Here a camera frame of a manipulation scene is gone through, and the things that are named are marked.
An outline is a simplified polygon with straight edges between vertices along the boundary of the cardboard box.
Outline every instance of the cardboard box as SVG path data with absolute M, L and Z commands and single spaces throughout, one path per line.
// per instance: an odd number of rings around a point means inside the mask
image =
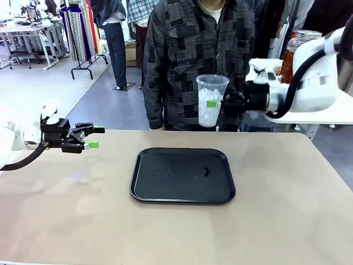
M 136 42 L 125 44 L 126 66 L 137 66 Z

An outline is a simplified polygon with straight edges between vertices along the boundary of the clothing rack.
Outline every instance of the clothing rack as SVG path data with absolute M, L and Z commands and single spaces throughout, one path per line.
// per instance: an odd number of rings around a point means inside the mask
M 100 57 L 108 64 L 105 52 L 100 47 L 100 36 L 97 26 L 93 23 L 92 9 L 89 0 L 65 0 L 60 4 L 60 13 L 63 17 L 67 40 L 69 42 L 69 50 L 71 58 L 78 61 L 78 66 L 71 69 L 71 76 L 74 80 L 74 70 L 89 71 L 91 79 L 93 74 L 91 65 L 95 63 Z
M 89 69 L 89 67 L 90 67 L 92 64 L 94 64 L 94 63 L 96 62 L 96 60 L 98 60 L 100 57 L 102 57 L 102 58 L 104 59 L 105 64 L 107 65 L 107 64 L 108 64 L 108 61 L 106 60 L 106 56 L 105 56 L 104 54 L 101 54 L 101 55 L 98 55 L 98 56 L 94 56 L 95 60 L 94 60 L 94 61 L 92 61 L 92 60 L 88 61 L 88 66 L 87 66 L 87 67 L 81 67 L 81 66 L 85 63 L 85 61 L 82 62 L 82 63 L 80 63 L 80 61 L 78 61 L 78 66 L 75 67 L 75 68 L 73 68 L 73 69 L 71 69 L 71 76 L 72 76 L 72 79 L 75 80 L 75 76 L 73 75 L 73 70 L 88 70 L 88 71 L 89 71 L 89 74 L 90 74 L 90 79 L 93 80 L 93 74 L 92 74 L 91 69 Z

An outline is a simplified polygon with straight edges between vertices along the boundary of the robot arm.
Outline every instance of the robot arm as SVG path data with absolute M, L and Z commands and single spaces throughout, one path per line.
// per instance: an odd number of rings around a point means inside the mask
M 293 80 L 269 85 L 267 73 L 261 62 L 255 63 L 258 77 L 245 84 L 243 92 L 231 92 L 222 104 L 227 115 L 240 110 L 262 110 L 269 117 L 279 119 L 288 111 L 317 112 L 329 108 L 338 95 L 336 55 L 353 60 L 353 16 L 346 27 L 326 37 L 300 46 L 294 55 Z
M 104 127 L 92 123 L 76 124 L 70 128 L 67 119 L 57 116 L 57 103 L 51 101 L 44 107 L 40 122 L 33 122 L 25 127 L 10 121 L 0 121 L 0 171 L 22 168 L 38 158 L 45 149 L 61 148 L 66 153 L 81 153 L 85 149 L 98 148 L 96 141 L 85 141 L 85 136 L 93 133 L 105 133 Z M 7 165 L 11 151 L 34 150 L 27 158 Z

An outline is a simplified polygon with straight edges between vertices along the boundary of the plastic cup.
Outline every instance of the plastic cup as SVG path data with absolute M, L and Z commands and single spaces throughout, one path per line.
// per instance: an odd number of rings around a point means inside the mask
M 199 87 L 199 124 L 207 128 L 214 127 L 229 79 L 219 75 L 202 75 L 196 81 Z

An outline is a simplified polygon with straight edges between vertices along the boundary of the gray pants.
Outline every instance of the gray pants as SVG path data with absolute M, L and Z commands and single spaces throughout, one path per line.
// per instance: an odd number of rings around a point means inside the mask
M 111 65 L 118 87 L 126 86 L 126 54 L 124 34 L 120 23 L 109 23 L 103 26 L 110 53 Z

